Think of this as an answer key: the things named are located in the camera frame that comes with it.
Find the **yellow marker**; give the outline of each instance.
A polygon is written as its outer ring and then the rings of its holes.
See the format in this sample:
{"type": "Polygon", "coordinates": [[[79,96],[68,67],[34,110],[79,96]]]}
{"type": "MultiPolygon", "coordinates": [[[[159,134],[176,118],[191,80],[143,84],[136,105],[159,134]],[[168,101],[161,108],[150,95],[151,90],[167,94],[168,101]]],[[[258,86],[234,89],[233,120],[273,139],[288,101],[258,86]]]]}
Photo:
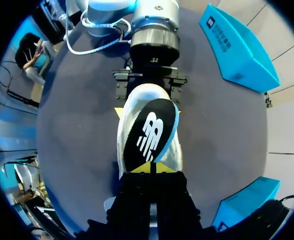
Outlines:
{"type": "Polygon", "coordinates": [[[119,118],[121,118],[122,113],[123,113],[123,107],[115,107],[115,111],[118,115],[119,118]]]}
{"type": "Polygon", "coordinates": [[[171,168],[167,167],[165,164],[161,163],[161,162],[157,162],[157,173],[161,174],[163,172],[166,173],[175,173],[175,170],[172,170],[171,168]]]}
{"type": "Polygon", "coordinates": [[[136,174],[139,174],[139,173],[147,173],[149,174],[150,173],[150,167],[151,167],[151,164],[150,162],[146,162],[145,164],[141,165],[140,167],[134,169],[133,171],[131,171],[131,173],[136,173],[136,174]]]}

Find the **new balance logo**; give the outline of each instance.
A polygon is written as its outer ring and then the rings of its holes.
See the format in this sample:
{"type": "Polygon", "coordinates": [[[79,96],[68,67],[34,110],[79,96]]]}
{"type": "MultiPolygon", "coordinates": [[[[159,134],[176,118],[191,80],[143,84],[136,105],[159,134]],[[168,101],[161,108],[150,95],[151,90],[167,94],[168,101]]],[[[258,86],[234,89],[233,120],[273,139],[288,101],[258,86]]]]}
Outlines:
{"type": "Polygon", "coordinates": [[[156,114],[151,112],[149,113],[142,130],[145,132],[146,136],[139,137],[137,141],[137,147],[142,140],[140,151],[142,152],[144,148],[143,157],[145,157],[148,152],[146,162],[152,161],[153,155],[151,154],[151,150],[157,149],[163,131],[163,121],[161,119],[157,119],[156,114]]]}
{"type": "Polygon", "coordinates": [[[215,23],[216,21],[215,21],[215,19],[213,19],[213,17],[209,17],[209,19],[208,19],[208,21],[207,21],[207,26],[209,27],[209,28],[212,28],[212,26],[213,26],[213,24],[215,23]]]}

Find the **blue box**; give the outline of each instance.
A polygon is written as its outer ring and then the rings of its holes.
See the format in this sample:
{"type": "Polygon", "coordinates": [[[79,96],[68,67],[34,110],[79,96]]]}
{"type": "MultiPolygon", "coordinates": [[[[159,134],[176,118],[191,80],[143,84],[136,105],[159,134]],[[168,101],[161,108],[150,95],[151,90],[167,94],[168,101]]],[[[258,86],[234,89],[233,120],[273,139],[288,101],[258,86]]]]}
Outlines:
{"type": "Polygon", "coordinates": [[[220,202],[212,225],[222,232],[241,222],[266,201],[274,199],[279,186],[278,180],[259,177],[244,189],[220,202]]]}
{"type": "Polygon", "coordinates": [[[210,4],[199,24],[211,44],[223,79],[258,93],[280,86],[267,52],[249,28],[210,4]]]}

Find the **person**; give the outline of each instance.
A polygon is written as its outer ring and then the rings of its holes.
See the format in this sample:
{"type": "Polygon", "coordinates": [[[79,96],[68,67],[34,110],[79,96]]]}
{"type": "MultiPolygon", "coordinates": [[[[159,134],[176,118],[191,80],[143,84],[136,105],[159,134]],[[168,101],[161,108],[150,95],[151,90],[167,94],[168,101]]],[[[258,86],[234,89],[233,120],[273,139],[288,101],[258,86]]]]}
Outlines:
{"type": "Polygon", "coordinates": [[[43,86],[45,80],[39,75],[39,71],[46,61],[46,56],[52,61],[56,56],[52,43],[33,33],[27,33],[20,41],[15,59],[30,79],[43,86]]]}

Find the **metal bracket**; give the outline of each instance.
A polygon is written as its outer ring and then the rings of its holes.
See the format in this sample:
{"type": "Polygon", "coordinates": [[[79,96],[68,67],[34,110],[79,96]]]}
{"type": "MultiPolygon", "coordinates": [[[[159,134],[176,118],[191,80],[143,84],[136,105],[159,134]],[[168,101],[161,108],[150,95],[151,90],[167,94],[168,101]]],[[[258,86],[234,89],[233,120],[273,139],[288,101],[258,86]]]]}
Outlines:
{"type": "Polygon", "coordinates": [[[168,79],[170,84],[170,98],[177,105],[181,103],[181,87],[188,82],[187,76],[183,72],[179,72],[175,67],[150,67],[145,73],[133,73],[130,70],[121,69],[119,71],[114,71],[113,76],[117,81],[116,99],[123,101],[123,104],[127,99],[127,87],[130,78],[155,76],[157,78],[161,77],[163,79],[168,79]]]}

